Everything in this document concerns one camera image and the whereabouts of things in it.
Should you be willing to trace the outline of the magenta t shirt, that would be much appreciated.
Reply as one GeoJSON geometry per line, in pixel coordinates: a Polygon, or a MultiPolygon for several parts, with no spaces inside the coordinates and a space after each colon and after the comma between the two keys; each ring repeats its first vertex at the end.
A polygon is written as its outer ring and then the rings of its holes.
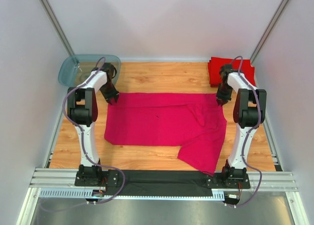
{"type": "Polygon", "coordinates": [[[179,160],[211,175],[226,126],[214,94],[121,93],[107,108],[104,138],[113,145],[179,146],[179,160]]]}

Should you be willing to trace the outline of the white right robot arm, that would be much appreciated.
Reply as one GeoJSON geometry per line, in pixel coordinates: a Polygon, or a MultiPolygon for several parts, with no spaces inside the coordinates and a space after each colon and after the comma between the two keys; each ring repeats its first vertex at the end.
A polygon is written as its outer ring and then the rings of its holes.
{"type": "Polygon", "coordinates": [[[253,136],[265,120],[267,92],[250,83],[242,72],[233,69],[232,64],[223,65],[219,74],[222,82],[216,94],[217,103],[225,105],[231,100],[232,92],[236,92],[233,110],[235,141],[220,177],[224,182],[243,182],[246,180],[247,154],[253,136]]]}

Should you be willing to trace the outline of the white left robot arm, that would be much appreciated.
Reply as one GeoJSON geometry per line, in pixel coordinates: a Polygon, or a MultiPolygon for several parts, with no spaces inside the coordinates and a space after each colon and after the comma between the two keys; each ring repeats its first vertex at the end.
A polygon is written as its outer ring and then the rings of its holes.
{"type": "Polygon", "coordinates": [[[95,123],[98,118],[96,94],[101,92],[104,100],[112,105],[120,93],[113,84],[117,69],[110,63],[96,66],[89,77],[76,87],[70,87],[62,103],[63,114],[71,122],[79,137],[80,166],[102,168],[96,149],[95,123]]]}

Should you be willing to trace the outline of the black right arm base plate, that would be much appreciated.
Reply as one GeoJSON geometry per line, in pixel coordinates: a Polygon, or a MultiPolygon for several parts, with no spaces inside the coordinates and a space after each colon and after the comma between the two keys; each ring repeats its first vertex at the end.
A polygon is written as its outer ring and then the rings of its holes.
{"type": "Polygon", "coordinates": [[[215,173],[214,175],[206,175],[206,184],[211,189],[250,189],[250,181],[248,174],[224,174],[215,173]]]}

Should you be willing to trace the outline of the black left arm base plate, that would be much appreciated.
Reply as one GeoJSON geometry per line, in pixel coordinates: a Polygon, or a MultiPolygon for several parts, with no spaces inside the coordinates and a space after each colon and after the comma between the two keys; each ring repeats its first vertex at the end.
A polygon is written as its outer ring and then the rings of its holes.
{"type": "Polygon", "coordinates": [[[74,185],[81,187],[117,187],[123,182],[122,174],[117,170],[102,170],[98,166],[79,166],[74,185]]]}

